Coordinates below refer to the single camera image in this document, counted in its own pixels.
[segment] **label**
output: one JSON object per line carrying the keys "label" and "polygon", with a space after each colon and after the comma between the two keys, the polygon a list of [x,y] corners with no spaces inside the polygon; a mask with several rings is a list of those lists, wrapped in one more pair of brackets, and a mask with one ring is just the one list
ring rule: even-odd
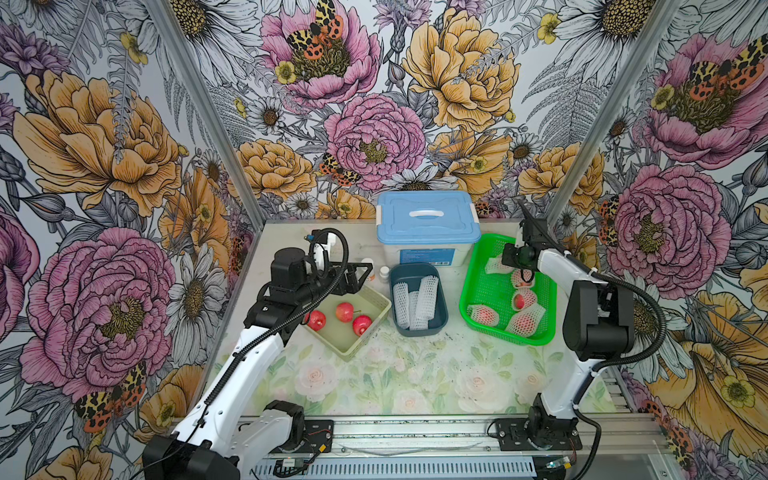
{"label": "label", "polygon": [[455,248],[428,250],[400,250],[400,263],[430,263],[433,266],[450,266]]}

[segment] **dark blue plastic bin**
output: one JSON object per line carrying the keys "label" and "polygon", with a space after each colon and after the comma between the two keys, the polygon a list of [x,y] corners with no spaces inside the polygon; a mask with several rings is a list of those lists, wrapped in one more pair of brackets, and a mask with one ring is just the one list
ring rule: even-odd
{"label": "dark blue plastic bin", "polygon": [[[418,290],[425,276],[434,275],[440,278],[437,269],[429,263],[404,263],[392,269],[389,273],[389,298],[394,301],[395,294],[392,291],[397,283],[405,282],[408,284],[408,291]],[[395,309],[392,309],[392,317],[396,316]],[[402,329],[397,324],[395,318],[395,328],[403,336],[427,336],[435,335],[442,330],[442,327],[448,323],[448,307],[445,306],[445,296],[442,294],[442,280],[437,285],[437,302],[435,303],[435,318],[429,320],[426,330],[408,330]]]}

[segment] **apple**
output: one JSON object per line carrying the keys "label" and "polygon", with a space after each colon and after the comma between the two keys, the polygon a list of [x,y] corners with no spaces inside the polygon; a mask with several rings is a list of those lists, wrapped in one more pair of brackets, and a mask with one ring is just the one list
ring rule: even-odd
{"label": "apple", "polygon": [[326,315],[319,310],[314,310],[310,313],[310,321],[307,323],[310,329],[318,331],[326,325]]}
{"label": "apple", "polygon": [[366,332],[368,327],[371,326],[371,323],[373,323],[371,317],[367,315],[361,315],[358,316],[354,322],[352,322],[352,329],[355,330],[355,334],[357,336],[361,336]]}
{"label": "apple", "polygon": [[349,302],[340,303],[336,306],[336,318],[344,323],[352,321],[352,317],[355,316],[355,307]]}

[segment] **blue lid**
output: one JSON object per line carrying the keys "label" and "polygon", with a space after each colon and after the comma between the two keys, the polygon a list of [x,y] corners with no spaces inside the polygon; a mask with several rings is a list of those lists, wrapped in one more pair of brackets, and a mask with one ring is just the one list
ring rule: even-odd
{"label": "blue lid", "polygon": [[480,223],[466,192],[385,192],[376,205],[376,233],[385,245],[475,243]]}

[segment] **beige plastic tray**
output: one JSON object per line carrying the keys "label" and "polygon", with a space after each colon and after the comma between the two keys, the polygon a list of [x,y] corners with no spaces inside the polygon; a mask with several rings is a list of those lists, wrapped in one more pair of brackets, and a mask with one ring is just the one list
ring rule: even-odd
{"label": "beige plastic tray", "polygon": [[[336,318],[336,306],[344,302],[349,302],[355,307],[355,310],[360,310],[355,313],[355,318],[359,315],[367,315],[373,320],[371,326],[362,336],[355,334],[352,329],[352,322],[344,323]],[[357,350],[366,344],[373,332],[379,328],[379,323],[383,318],[386,318],[390,308],[392,308],[392,302],[387,297],[364,286],[358,293],[344,296],[329,295],[317,307],[317,310],[325,314],[326,325],[318,332],[306,325],[304,328],[325,343],[336,355],[348,362],[357,353]]]}

